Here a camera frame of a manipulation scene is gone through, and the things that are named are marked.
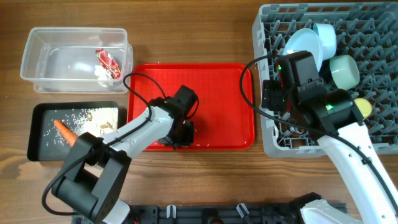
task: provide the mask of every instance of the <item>cup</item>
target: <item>cup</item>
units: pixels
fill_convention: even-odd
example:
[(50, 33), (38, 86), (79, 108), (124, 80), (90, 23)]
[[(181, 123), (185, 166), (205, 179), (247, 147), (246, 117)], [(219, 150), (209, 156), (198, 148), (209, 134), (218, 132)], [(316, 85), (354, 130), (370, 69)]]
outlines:
[(319, 36), (322, 41), (323, 60), (332, 58), (336, 54), (337, 41), (336, 31), (330, 24), (314, 24), (314, 33)]
[(355, 60), (349, 55), (340, 55), (330, 59), (330, 72), (336, 86), (349, 90), (359, 83), (359, 70)]

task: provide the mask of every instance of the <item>orange carrot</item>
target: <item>orange carrot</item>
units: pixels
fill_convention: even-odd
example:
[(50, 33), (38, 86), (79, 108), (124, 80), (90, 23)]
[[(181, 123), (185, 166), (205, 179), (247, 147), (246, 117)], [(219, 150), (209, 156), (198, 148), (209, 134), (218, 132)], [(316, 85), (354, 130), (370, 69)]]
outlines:
[(73, 147), (75, 144), (75, 141), (77, 139), (77, 134), (71, 132), (68, 127), (66, 127), (61, 121), (59, 120), (54, 120), (54, 125), (55, 127), (60, 131), (61, 135), (67, 142), (69, 143), (70, 146)]

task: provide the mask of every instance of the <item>wooden surface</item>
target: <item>wooden surface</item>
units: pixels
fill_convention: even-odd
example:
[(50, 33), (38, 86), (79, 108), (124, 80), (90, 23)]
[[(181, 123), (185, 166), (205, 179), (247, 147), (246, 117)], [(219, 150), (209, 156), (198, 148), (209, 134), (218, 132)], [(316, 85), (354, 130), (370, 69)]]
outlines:
[[(134, 48), (135, 64), (239, 62), (253, 59), (251, 26), (267, 0), (110, 1), (0, 4), (0, 223), (69, 223), (41, 206), (42, 191), (59, 162), (26, 158), (32, 109), (38, 103), (114, 100), (127, 95), (45, 95), (19, 76), (22, 54), (33, 27), (123, 27)], [(259, 104), (257, 71), (254, 73)], [(398, 182), (398, 156), (381, 156)], [(97, 168), (90, 168), (98, 173)], [(134, 159), (121, 199), (134, 205), (234, 205), (289, 200), (317, 192), (358, 211), (329, 158), (272, 159), (264, 154), (259, 116), (256, 140), (240, 152), (144, 152)], [(51, 207), (68, 210), (49, 197)]]

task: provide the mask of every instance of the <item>clear plastic bin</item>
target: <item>clear plastic bin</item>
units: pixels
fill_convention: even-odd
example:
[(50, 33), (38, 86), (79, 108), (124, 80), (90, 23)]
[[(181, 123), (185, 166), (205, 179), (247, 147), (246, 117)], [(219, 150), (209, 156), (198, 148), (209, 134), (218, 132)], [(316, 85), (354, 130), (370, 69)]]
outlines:
[[(104, 48), (121, 69), (117, 80), (98, 80), (95, 50)], [(132, 47), (120, 28), (36, 27), (30, 31), (21, 78), (39, 93), (125, 93), (123, 77), (132, 70)]]

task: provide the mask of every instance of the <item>dish rack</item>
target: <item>dish rack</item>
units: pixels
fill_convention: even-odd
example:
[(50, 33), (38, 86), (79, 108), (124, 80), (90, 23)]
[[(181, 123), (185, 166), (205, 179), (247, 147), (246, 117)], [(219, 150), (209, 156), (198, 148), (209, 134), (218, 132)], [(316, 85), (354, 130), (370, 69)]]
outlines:
[[(289, 38), (314, 23), (331, 24), (336, 30), (336, 55), (352, 56), (361, 79), (350, 89), (353, 98), (365, 98), (373, 106), (365, 119), (378, 154), (398, 153), (398, 3), (266, 4), (252, 26), (255, 58), (282, 55)], [(260, 85), (278, 80), (275, 59), (257, 63)], [(329, 91), (337, 89), (327, 83)], [(291, 121), (289, 113), (262, 109), (275, 118)], [(325, 153), (308, 132), (261, 116), (264, 151), (271, 157), (317, 157)]]

